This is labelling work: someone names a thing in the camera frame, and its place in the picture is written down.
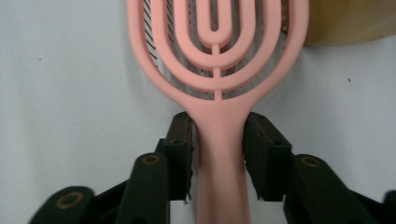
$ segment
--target hairbrush handle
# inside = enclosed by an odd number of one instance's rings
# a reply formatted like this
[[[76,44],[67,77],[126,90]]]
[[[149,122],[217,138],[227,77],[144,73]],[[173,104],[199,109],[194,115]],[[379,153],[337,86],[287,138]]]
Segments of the hairbrush handle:
[[[249,106],[222,101],[186,108],[199,138],[199,224],[248,224],[248,192],[242,136]]]

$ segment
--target pink hairbrush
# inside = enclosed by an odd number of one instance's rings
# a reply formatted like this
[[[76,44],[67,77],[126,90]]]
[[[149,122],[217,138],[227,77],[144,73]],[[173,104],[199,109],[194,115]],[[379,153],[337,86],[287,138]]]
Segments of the pink hairbrush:
[[[136,59],[152,83],[186,109],[198,132],[200,224],[250,223],[242,155],[245,120],[252,107],[291,69],[308,24],[308,0],[290,0],[289,38],[283,54],[272,72],[259,79],[257,75],[279,38],[281,2],[233,2],[237,1],[217,0],[218,13],[211,13],[215,6],[210,0],[127,2]],[[239,11],[238,24],[233,24],[235,11]],[[261,34],[256,30],[262,24]],[[252,47],[255,40],[259,42],[257,49]],[[252,49],[254,56],[244,61]],[[252,82],[259,84],[246,90]]]

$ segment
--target white wall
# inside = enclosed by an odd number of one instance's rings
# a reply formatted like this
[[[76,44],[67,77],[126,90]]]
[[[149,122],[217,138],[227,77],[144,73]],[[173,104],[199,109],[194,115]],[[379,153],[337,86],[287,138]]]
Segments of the white wall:
[[[0,29],[2,223],[26,223],[64,187],[100,193],[125,180],[182,110],[139,70],[124,1],[0,0]],[[295,153],[382,200],[396,189],[395,58],[396,37],[305,48],[255,111]],[[250,190],[253,223],[286,223],[281,204],[254,202]],[[172,209],[173,223],[193,223],[192,203]]]

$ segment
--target pink plastic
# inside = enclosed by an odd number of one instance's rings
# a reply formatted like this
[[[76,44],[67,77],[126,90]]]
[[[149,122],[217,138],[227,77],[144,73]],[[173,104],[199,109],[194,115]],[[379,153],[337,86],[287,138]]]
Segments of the pink plastic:
[[[242,134],[252,107],[289,72],[304,43],[308,24],[308,0],[290,0],[290,30],[283,55],[271,74],[252,90],[224,100],[225,91],[235,90],[252,80],[264,68],[274,51],[281,26],[279,0],[262,0],[265,31],[256,55],[241,70],[227,77],[220,71],[246,56],[255,34],[255,1],[240,0],[241,35],[230,50],[220,53],[233,31],[231,1],[218,0],[219,29],[210,29],[209,0],[196,1],[198,34],[212,54],[198,50],[190,38],[188,0],[174,1],[177,43],[186,58],[197,67],[211,70],[213,77],[200,77],[185,68],[171,50],[168,39],[166,0],[151,0],[152,36],[158,53],[172,74],[198,91],[213,92],[214,100],[203,100],[174,87],[151,60],[144,30],[143,0],[128,0],[128,24],[136,59],[154,85],[182,105],[194,120],[199,135],[198,223],[248,224],[248,194],[242,155]]]

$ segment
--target black plastic part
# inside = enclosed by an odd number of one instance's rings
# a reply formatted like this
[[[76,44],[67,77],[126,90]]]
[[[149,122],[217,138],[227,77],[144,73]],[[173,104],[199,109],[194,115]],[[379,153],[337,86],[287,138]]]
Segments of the black plastic part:
[[[96,217],[98,224],[114,223],[127,183],[128,181],[124,181],[95,196],[92,213],[93,217]]]
[[[359,200],[361,205],[363,205],[366,210],[371,214],[373,218],[378,223],[388,223],[387,222],[387,211],[385,209],[384,204],[376,202],[370,198],[367,198],[364,195],[361,195],[357,192],[352,191],[355,197]]]
[[[148,153],[134,163],[120,203],[116,224],[169,223],[168,161],[161,153]]]
[[[396,190],[389,191],[384,200],[386,220],[391,224],[396,224]]]
[[[297,155],[292,157],[290,169],[292,187],[284,207],[289,223],[378,223],[325,161],[310,155]],[[307,217],[296,214],[301,207]]]
[[[35,213],[30,224],[91,223],[90,206],[93,191],[85,187],[69,187],[54,193]]]
[[[185,201],[191,187],[192,119],[186,112],[173,117],[165,139],[161,139],[156,152],[169,161],[169,196],[171,201]]]
[[[259,199],[282,202],[291,144],[268,118],[250,113],[245,123],[243,150],[247,171]]]

